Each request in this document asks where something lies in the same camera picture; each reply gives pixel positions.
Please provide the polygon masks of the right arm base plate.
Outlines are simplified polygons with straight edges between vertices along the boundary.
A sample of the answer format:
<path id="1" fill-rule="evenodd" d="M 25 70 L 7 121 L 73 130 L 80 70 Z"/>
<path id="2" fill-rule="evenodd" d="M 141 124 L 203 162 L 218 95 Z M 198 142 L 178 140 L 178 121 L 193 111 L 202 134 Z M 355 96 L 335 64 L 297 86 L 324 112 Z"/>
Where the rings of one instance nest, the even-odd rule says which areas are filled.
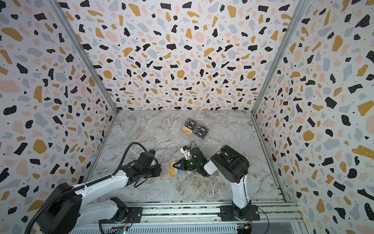
<path id="1" fill-rule="evenodd" d="M 259 221 L 260 215 L 258 206 L 248 205 L 243 209 L 237 208 L 235 205 L 220 206 L 218 217 L 222 221 Z"/>

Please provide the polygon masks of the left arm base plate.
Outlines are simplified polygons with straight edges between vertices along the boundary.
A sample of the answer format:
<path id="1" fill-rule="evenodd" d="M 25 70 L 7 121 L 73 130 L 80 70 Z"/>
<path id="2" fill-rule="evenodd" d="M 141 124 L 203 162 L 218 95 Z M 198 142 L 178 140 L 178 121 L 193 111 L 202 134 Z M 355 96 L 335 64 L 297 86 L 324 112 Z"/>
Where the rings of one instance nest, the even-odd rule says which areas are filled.
<path id="1" fill-rule="evenodd" d="M 130 225 L 140 223 L 143 213 L 142 207 L 120 208 L 111 219 L 102 220 L 103 224 Z"/>

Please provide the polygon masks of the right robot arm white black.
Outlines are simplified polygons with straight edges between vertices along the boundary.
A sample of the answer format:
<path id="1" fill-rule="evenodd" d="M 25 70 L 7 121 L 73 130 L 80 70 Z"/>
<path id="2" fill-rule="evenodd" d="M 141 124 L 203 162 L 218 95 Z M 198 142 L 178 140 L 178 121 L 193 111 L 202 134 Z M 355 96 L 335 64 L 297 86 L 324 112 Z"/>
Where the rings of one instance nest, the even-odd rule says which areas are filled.
<path id="1" fill-rule="evenodd" d="M 247 191 L 249 161 L 228 145 L 207 159 L 199 147 L 183 147 L 185 157 L 172 166 L 181 171 L 197 172 L 209 177 L 220 172 L 231 184 L 233 213 L 238 219 L 245 219 L 250 214 L 251 200 Z"/>

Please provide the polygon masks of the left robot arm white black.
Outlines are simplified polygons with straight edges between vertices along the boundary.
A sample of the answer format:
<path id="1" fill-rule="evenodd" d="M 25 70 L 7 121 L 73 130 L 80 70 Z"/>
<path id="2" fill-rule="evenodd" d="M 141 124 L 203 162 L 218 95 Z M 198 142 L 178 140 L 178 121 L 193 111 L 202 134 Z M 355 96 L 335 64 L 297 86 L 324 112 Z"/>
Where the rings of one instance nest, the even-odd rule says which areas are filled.
<path id="1" fill-rule="evenodd" d="M 38 210 L 36 223 L 44 234 L 68 234 L 95 221 L 139 222 L 141 211 L 132 210 L 118 197 L 104 202 L 93 201 L 116 189 L 130 185 L 138 187 L 148 178 L 159 177 L 161 171 L 155 151 L 150 150 L 142 152 L 137 160 L 121 166 L 114 175 L 75 186 L 63 183 L 55 188 Z"/>

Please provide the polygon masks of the pink leather card holder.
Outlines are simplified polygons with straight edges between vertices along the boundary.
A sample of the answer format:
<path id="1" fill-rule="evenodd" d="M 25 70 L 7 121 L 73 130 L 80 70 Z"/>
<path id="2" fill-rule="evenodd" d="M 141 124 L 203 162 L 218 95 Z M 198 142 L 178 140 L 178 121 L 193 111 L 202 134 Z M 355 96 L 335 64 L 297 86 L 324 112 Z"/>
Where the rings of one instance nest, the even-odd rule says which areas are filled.
<path id="1" fill-rule="evenodd" d="M 174 168 L 173 167 L 174 163 L 176 163 L 176 161 L 161 164 L 161 173 L 160 173 L 161 180 L 178 177 L 178 176 L 184 176 L 187 174 L 187 172 L 185 171 Z"/>

